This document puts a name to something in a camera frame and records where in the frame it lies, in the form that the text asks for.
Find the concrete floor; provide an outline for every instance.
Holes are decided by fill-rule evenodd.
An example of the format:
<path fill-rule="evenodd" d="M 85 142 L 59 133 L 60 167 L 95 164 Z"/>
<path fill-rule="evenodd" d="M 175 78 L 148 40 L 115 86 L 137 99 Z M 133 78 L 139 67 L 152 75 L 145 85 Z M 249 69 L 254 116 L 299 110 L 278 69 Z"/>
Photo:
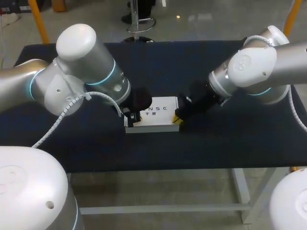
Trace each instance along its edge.
<path fill-rule="evenodd" d="M 161 0 L 153 9 L 154 29 L 143 35 L 155 41 L 228 40 L 254 35 L 274 24 L 281 28 L 292 0 Z M 120 17 L 128 13 L 125 0 L 71 0 L 69 11 L 42 12 L 51 42 L 75 23 L 91 25 L 104 42 L 120 42 L 130 36 Z M 290 41 L 307 38 L 307 2 L 303 2 Z M 3 29 L 7 48 L 4 67 L 12 67 L 22 48 L 41 43 L 30 13 Z M 297 87 L 307 105 L 306 86 Z M 265 169 L 245 170 L 251 193 Z M 235 202 L 229 171 L 175 170 L 73 174 L 80 206 L 125 206 L 149 204 L 201 204 Z M 85 216 L 86 230 L 271 230 L 267 209 L 250 226 L 241 224 L 237 212 L 157 213 Z"/>

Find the black table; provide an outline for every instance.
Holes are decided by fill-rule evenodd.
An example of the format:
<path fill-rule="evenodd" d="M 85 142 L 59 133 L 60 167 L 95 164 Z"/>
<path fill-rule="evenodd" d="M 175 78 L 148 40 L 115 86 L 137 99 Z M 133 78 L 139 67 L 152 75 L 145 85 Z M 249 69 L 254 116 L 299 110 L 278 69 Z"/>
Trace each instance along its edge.
<path fill-rule="evenodd" d="M 106 44 L 135 87 L 153 96 L 175 96 L 242 46 L 242 41 Z M 26 46 L 17 63 L 40 58 L 51 62 L 55 45 Z M 305 109 L 293 88 L 302 121 Z M 29 103 L 0 115 L 0 146 L 32 146 L 56 117 Z M 99 98 L 84 102 L 65 118 L 40 147 L 68 173 L 197 168 L 248 168 L 307 165 L 307 135 L 286 99 L 264 106 L 238 92 L 223 107 L 197 115 L 179 133 L 125 134 L 123 118 Z"/>

